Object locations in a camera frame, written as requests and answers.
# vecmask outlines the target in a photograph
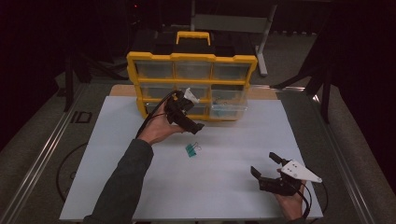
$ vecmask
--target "gray sleeve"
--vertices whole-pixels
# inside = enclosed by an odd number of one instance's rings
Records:
[[[134,139],[107,180],[96,206],[83,223],[130,223],[154,153],[147,142]]]

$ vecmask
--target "human arm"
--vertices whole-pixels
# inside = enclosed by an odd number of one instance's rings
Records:
[[[144,176],[153,157],[152,145],[183,129],[170,125],[162,104],[139,136],[132,140],[107,180],[90,216],[83,223],[130,223],[140,199]]]

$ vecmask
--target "small blue object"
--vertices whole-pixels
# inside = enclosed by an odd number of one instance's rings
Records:
[[[187,154],[189,154],[189,157],[191,158],[191,157],[193,157],[193,156],[195,156],[197,153],[195,152],[195,149],[194,149],[194,146],[192,145],[192,144],[188,144],[187,146],[186,146],[186,151],[187,151]]]

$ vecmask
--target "human hand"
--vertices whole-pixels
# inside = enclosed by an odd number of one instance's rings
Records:
[[[146,141],[152,146],[155,143],[163,141],[173,133],[184,132],[184,129],[180,126],[169,124],[164,110],[165,104],[166,103],[163,103],[158,108],[157,112],[152,116],[151,120],[146,125],[146,128],[141,134],[139,134],[137,139]]]
[[[304,194],[304,185],[306,180],[302,180],[302,185],[300,186],[300,192]],[[295,193],[292,196],[282,196],[279,194],[274,194],[280,208],[282,209],[283,216],[287,220],[294,220],[303,216],[303,198]]]

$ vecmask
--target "table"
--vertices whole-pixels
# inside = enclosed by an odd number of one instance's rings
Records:
[[[273,100],[253,100],[268,92]],[[67,197],[61,220],[82,220],[93,206],[143,119],[128,86],[116,87],[105,100],[90,143]],[[278,177],[274,151],[304,163],[285,111],[275,94],[252,88],[249,109],[235,122],[205,122],[198,134],[172,135],[154,147],[154,158],[134,220],[247,220],[282,217],[275,197],[259,191],[249,173],[255,166],[267,177]],[[198,142],[202,150],[189,158],[184,147]],[[311,217],[321,217],[312,186]]]

